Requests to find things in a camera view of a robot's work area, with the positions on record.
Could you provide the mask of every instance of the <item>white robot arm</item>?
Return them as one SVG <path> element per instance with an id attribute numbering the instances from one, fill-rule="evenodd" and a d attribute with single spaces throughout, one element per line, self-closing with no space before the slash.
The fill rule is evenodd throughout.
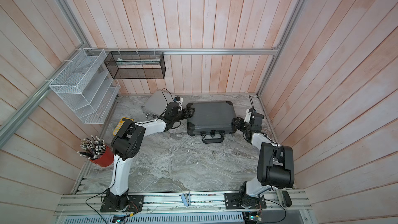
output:
<path id="1" fill-rule="evenodd" d="M 188 112 L 182 109 L 181 102 L 182 99 L 168 103 L 166 110 L 157 119 L 145 122 L 133 122 L 127 119 L 123 123 L 112 140 L 115 162 L 112 181 L 101 207 L 102 212 L 126 210 L 129 191 L 128 176 L 132 158 L 140 150 L 143 137 L 157 132 L 166 132 L 173 127 L 175 122 L 187 118 Z"/>
<path id="2" fill-rule="evenodd" d="M 264 192 L 272 187 L 290 188 L 294 183 L 293 150 L 277 144 L 261 132 L 263 118 L 264 115 L 257 113 L 253 107 L 246 110 L 245 119 L 237 117 L 232 122 L 236 129 L 243 132 L 245 140 L 260 150 L 257 176 L 240 187 L 239 200 L 245 208 L 255 205 Z"/>

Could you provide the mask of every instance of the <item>red pencil cup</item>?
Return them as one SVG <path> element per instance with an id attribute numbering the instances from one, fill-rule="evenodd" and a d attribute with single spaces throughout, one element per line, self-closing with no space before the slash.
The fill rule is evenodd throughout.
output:
<path id="1" fill-rule="evenodd" d="M 109 148 L 108 146 L 105 146 L 105 153 L 98 159 L 95 160 L 91 160 L 91 162 L 101 166 L 101 167 L 108 167 L 109 165 L 112 164 L 113 162 L 113 153 L 111 148 Z"/>

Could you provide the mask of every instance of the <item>yellow device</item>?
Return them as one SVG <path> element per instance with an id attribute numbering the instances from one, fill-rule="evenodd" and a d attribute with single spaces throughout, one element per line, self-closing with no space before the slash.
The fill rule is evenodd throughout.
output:
<path id="1" fill-rule="evenodd" d="M 129 120 L 131 120 L 131 121 L 134 121 L 134 119 L 132 119 L 132 118 L 122 118 L 122 119 L 119 121 L 119 123 L 117 124 L 117 127 L 115 128 L 115 130 L 114 130 L 113 133 L 112 133 L 114 136 L 116 136 L 117 132 L 119 132 L 119 129 L 122 127 L 123 123 L 124 123 L 127 119 L 129 119 Z"/>

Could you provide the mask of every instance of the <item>white wire shelf organizer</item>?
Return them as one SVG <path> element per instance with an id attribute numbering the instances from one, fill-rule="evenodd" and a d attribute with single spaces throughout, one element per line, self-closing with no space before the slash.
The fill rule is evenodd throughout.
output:
<path id="1" fill-rule="evenodd" d="M 84 48 L 51 82 L 51 89 L 85 124 L 103 124 L 120 85 L 98 69 L 106 58 L 103 49 Z"/>

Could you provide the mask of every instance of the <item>black mounting plate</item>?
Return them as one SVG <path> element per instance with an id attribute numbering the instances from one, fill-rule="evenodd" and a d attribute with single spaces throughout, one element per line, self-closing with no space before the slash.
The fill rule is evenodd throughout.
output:
<path id="1" fill-rule="evenodd" d="M 242 207 L 242 205 L 239 201 L 239 193 L 225 193 L 224 199 L 225 199 L 225 208 L 226 209 L 245 209 L 244 207 Z M 258 201 L 256 201 L 256 205 L 252 205 L 249 208 L 260 209 L 260 202 L 261 202 L 261 208 L 267 208 L 266 200 L 265 200 L 264 196 L 262 196 L 261 198 L 258 198 Z"/>
<path id="2" fill-rule="evenodd" d="M 129 195 L 128 197 L 128 205 L 129 207 L 127 207 L 127 209 L 125 211 L 128 212 L 141 212 L 142 211 L 142 205 L 144 204 L 144 196 L 143 195 Z M 117 210 L 115 209 L 114 205 L 109 202 L 109 200 L 105 197 L 103 202 L 102 202 L 102 206 L 101 206 L 101 210 L 102 213 L 105 212 L 117 212 Z"/>

